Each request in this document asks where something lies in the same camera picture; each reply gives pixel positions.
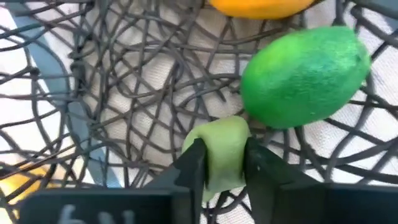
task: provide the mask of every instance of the fruit basket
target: fruit basket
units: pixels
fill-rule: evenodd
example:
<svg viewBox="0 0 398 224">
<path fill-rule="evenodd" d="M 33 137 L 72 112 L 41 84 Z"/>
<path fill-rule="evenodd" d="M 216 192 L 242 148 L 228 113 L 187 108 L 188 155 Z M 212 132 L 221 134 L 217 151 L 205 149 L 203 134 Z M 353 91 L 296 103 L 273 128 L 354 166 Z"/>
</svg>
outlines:
<svg viewBox="0 0 398 224">
<path fill-rule="evenodd" d="M 0 197 L 12 222 L 24 192 L 143 187 L 179 158 L 190 130 L 231 115 L 318 181 L 398 184 L 393 1 L 314 1 L 263 21 L 196 0 L 3 1 L 0 14 L 0 184 L 11 185 Z M 244 111 L 240 79 L 253 55 L 289 33 L 343 25 L 372 67 L 342 109 L 289 129 Z M 253 223 L 246 194 L 216 195 L 201 221 Z"/>
</svg>

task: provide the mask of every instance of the black device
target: black device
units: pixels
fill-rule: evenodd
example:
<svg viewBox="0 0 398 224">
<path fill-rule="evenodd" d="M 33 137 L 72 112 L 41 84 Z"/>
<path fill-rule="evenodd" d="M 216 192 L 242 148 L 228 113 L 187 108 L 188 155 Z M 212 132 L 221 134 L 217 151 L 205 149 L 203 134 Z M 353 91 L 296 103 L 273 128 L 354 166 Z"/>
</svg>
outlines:
<svg viewBox="0 0 398 224">
<path fill-rule="evenodd" d="M 318 182 L 253 138 L 244 174 L 256 224 L 398 223 L 398 188 Z M 196 139 L 142 189 L 42 190 L 23 201 L 19 224 L 199 224 L 205 182 L 206 145 Z"/>
</svg>

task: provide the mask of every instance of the blue stripe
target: blue stripe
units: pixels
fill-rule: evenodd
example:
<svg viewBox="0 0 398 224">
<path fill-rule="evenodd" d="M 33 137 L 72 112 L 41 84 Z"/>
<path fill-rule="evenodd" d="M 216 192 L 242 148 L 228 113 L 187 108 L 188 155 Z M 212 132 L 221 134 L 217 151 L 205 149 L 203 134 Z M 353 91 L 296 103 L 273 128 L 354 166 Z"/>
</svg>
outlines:
<svg viewBox="0 0 398 224">
<path fill-rule="evenodd" d="M 13 9 L 16 11 L 24 11 L 26 8 L 20 3 L 7 3 L 7 7 L 9 9 Z M 24 17 L 15 17 L 12 16 L 14 22 L 16 23 L 17 27 L 23 27 L 29 24 L 36 24 L 37 21 L 31 19 L 27 16 Z M 40 29 L 31 29 L 23 32 L 24 35 L 33 37 L 36 35 Z M 45 38 L 42 36 L 39 38 L 39 41 L 46 46 L 49 46 Z M 62 76 L 62 68 L 56 61 L 56 59 L 48 54 L 44 49 L 38 46 L 35 43 L 29 44 L 27 46 L 29 52 L 34 59 L 37 68 L 40 69 L 42 73 L 45 74 L 57 74 Z M 50 93 L 56 91 L 66 91 L 67 90 L 67 81 L 65 79 L 53 79 L 53 80 L 45 80 L 45 84 L 47 85 Z M 83 116 L 84 110 L 79 103 L 73 102 L 68 105 L 68 109 L 72 113 L 81 114 Z M 72 120 L 72 130 L 74 133 L 79 135 L 80 139 L 87 139 L 88 138 L 88 127 L 87 125 L 82 122 L 80 119 L 71 118 Z M 98 142 L 94 139 L 92 140 L 93 144 L 97 144 Z M 81 145 L 82 148 L 87 148 L 87 143 Z M 105 154 L 102 149 L 97 149 L 90 153 L 92 158 L 104 161 Z M 103 176 L 101 171 L 101 166 L 98 162 L 89 161 L 88 162 L 88 171 L 90 172 L 94 182 L 96 184 L 103 184 Z M 121 187 L 118 178 L 116 177 L 115 173 L 112 169 L 108 169 L 108 182 L 106 183 L 108 187 Z"/>
</svg>

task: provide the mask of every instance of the yellow fruit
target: yellow fruit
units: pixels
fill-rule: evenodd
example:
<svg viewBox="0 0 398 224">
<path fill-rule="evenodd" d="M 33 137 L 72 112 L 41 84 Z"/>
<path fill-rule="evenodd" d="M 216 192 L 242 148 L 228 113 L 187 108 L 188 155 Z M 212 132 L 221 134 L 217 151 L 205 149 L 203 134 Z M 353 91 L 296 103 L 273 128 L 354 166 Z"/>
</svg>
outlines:
<svg viewBox="0 0 398 224">
<path fill-rule="evenodd" d="M 45 175 L 45 170 L 41 167 L 36 168 L 34 170 L 29 171 L 31 174 L 34 175 Z M 29 177 L 26 177 L 22 174 L 16 174 L 12 175 L 8 178 L 5 178 L 4 180 L 0 180 L 0 188 L 4 192 L 5 196 L 13 193 L 13 191 L 17 190 L 20 186 L 22 186 L 24 183 L 26 183 L 29 180 Z M 16 202 L 26 198 L 29 194 L 32 192 L 35 192 L 36 190 L 39 189 L 40 186 L 40 181 L 34 182 L 28 189 L 23 191 L 21 194 L 13 198 L 12 200 L 9 201 L 10 204 L 15 204 Z M 8 220 L 8 214 L 4 208 L 0 209 L 0 220 Z"/>
<path fill-rule="evenodd" d="M 313 0 L 210 0 L 227 16 L 248 19 L 280 19 L 305 9 Z"/>
</svg>

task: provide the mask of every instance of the orange fruit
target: orange fruit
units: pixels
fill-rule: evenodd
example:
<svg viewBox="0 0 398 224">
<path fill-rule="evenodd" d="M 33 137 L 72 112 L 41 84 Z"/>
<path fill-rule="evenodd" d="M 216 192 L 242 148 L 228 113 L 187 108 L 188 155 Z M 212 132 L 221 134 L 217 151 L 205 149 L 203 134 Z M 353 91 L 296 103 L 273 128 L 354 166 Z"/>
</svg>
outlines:
<svg viewBox="0 0 398 224">
<path fill-rule="evenodd" d="M 307 8 L 313 0 L 210 0 L 227 16 L 248 19 L 280 19 Z"/>
</svg>

